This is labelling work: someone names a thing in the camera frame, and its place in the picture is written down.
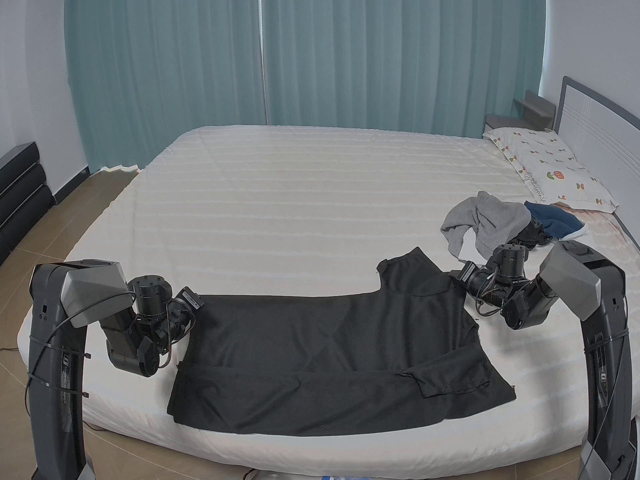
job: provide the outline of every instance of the bed headboard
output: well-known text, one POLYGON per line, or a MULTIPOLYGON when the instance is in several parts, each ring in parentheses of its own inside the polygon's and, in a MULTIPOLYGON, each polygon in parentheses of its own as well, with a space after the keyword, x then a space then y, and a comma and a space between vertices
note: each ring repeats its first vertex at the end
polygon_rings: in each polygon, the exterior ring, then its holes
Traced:
POLYGON ((619 204, 615 217, 640 242, 640 119, 565 76, 555 132, 619 204))

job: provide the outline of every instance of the white pillowcase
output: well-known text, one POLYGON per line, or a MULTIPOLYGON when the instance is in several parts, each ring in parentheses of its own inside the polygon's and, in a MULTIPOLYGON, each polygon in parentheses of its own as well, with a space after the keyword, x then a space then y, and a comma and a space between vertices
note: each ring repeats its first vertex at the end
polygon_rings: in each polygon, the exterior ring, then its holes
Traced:
POLYGON ((555 132, 496 128, 484 133, 542 204, 613 213, 618 204, 555 132))

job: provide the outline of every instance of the wall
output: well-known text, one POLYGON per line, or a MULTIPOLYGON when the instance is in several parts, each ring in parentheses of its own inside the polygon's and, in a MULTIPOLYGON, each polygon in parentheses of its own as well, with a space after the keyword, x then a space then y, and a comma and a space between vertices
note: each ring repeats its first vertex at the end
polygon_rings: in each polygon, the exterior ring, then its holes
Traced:
POLYGON ((547 0, 540 96, 565 75, 640 116, 640 0, 547 0))
POLYGON ((0 0, 0 154, 35 140, 53 193, 86 167, 67 83, 65 0, 0 0))

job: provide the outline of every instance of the white bed sheet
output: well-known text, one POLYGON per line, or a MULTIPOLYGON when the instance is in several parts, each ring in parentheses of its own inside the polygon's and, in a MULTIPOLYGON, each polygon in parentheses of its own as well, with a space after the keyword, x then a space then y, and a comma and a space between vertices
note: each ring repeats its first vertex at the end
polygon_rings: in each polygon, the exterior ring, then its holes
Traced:
MULTIPOLYGON (((121 262, 127 278, 160 274, 199 293, 327 296, 379 288, 376 265, 421 249, 459 268, 439 228, 462 199, 486 190, 531 199, 485 140, 355 129, 204 127, 165 149, 94 222, 68 256, 121 262)), ((603 254, 627 272, 632 355, 638 354, 640 259, 611 216, 582 213, 603 254)), ((526 263, 533 275, 548 248, 526 263)), ((564 304, 514 332, 496 315, 480 337, 517 400, 484 413, 373 435, 233 435, 166 414, 172 364, 151 378, 114 368, 88 329, 83 401, 89 423, 211 460, 263 470, 396 479, 500 467, 580 444, 587 425, 578 320, 564 304)), ((31 313, 20 329, 28 354, 31 313)), ((638 378, 634 414, 638 412, 638 378)))

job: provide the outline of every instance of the bed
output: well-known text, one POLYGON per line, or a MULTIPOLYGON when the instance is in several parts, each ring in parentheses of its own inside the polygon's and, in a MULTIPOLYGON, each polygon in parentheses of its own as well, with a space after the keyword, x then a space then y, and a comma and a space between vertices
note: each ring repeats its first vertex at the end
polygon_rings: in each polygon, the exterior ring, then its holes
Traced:
MULTIPOLYGON (((571 148, 580 148, 579 160, 620 203, 618 217, 626 231, 616 216, 580 212, 579 217, 587 222, 597 249, 627 272, 635 359, 640 352, 640 255, 631 235, 640 236, 635 219, 639 182, 634 178, 640 164, 635 160, 640 156, 635 146, 640 123, 572 82, 564 81, 557 126, 571 148), (579 144, 571 144, 569 134, 579 144), (608 144, 604 149, 602 137, 608 144), (603 162, 617 169, 616 155, 624 157, 625 171, 607 178, 603 162)), ((416 246, 442 270, 459 268, 447 252, 440 224, 452 206, 479 189, 502 200, 532 200, 512 166, 487 140, 359 129, 203 127, 185 133, 153 160, 94 222, 68 259, 116 260, 127 278, 155 273, 174 290, 188 285, 203 294, 375 291, 379 261, 416 246)), ((532 252, 525 266, 528 274, 537 272, 547 252, 532 252)), ((478 318, 471 304, 468 310, 478 318)), ((104 334, 92 324, 84 418, 206 459, 312 476, 457 475, 580 444, 588 401, 575 316, 559 301, 540 326, 514 332, 500 316, 479 325, 483 348, 515 386, 516 401, 425 428, 300 438, 222 434, 174 423, 166 406, 187 340, 174 347, 168 368, 142 378, 112 366, 104 334)), ((29 312, 18 336, 25 361, 30 327, 29 312)), ((640 412, 639 382, 636 373, 633 414, 640 412)))

